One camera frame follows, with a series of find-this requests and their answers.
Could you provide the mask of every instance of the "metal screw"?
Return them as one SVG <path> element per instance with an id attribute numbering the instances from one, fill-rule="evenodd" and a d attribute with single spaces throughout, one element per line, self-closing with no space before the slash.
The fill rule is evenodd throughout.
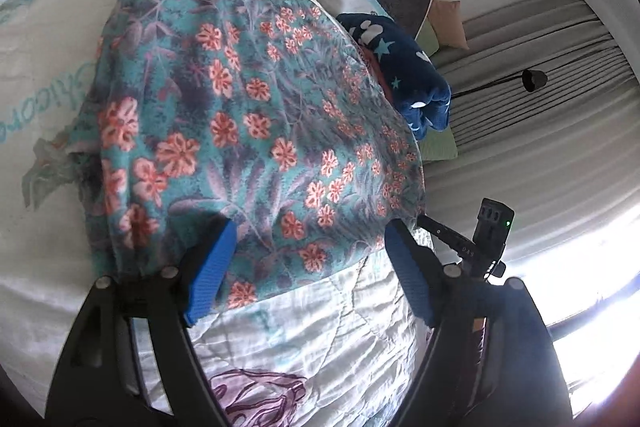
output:
<path id="1" fill-rule="evenodd" d="M 524 282 L 520 279 L 509 279 L 507 282 L 514 290 L 524 290 Z"/>
<path id="2" fill-rule="evenodd" d="M 447 264 L 445 265 L 443 270 L 444 275 L 446 275 L 447 277 L 451 277 L 452 279 L 456 279 L 457 277 L 460 277 L 460 275 L 462 275 L 462 270 L 457 264 Z"/>
<path id="3" fill-rule="evenodd" d="M 165 266 L 160 272 L 160 277 L 163 279 L 173 279 L 178 275 L 178 269 L 175 266 Z"/>
<path id="4" fill-rule="evenodd" d="M 100 279 L 98 279 L 95 282 L 95 287 L 98 288 L 98 290 L 104 290 L 105 288 L 108 288 L 111 285 L 111 277 L 109 277 L 108 275 L 105 275 L 104 277 L 100 277 Z"/>

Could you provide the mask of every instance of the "purple shell print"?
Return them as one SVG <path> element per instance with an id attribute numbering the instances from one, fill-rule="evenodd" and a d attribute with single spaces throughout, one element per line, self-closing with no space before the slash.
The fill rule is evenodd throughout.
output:
<path id="1" fill-rule="evenodd" d="M 289 427 L 306 378 L 285 373 L 231 369 L 209 380 L 220 407 L 232 425 Z"/>

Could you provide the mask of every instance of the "bright window light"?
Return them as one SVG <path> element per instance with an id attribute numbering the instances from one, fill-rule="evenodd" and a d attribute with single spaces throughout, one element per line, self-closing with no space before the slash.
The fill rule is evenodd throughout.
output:
<path id="1" fill-rule="evenodd" d="M 609 226 L 516 266 L 546 324 L 592 307 L 640 273 L 640 206 Z M 555 343 L 574 414 L 605 399 L 640 352 L 640 293 Z"/>

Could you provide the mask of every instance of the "lamp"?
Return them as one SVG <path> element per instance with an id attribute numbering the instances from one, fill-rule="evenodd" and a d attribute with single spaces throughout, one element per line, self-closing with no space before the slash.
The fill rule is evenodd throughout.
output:
<path id="1" fill-rule="evenodd" d="M 501 84 L 506 84 L 507 82 L 511 82 L 512 80 L 517 80 L 519 78 L 522 80 L 522 85 L 528 92 L 534 92 L 541 87 L 545 87 L 546 83 L 548 82 L 548 76 L 546 76 L 546 73 L 544 71 L 524 70 L 521 74 L 508 76 L 507 78 L 500 78 L 498 80 L 492 80 L 491 82 L 482 84 L 482 86 L 474 87 L 473 89 L 467 89 L 466 91 L 460 91 L 452 94 L 451 100 L 453 100 L 454 98 L 465 96 L 467 94 L 471 94 L 473 92 L 489 89 L 490 87 L 500 86 Z"/>

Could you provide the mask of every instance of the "navy blue star blanket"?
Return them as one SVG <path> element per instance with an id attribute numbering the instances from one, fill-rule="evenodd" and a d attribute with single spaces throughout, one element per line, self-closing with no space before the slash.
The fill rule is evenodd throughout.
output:
<path id="1" fill-rule="evenodd" d="M 415 139 L 422 140 L 429 127 L 447 128 L 451 89 L 410 35 L 380 15 L 343 13 L 338 22 L 376 56 L 392 88 L 393 106 L 404 116 Z"/>

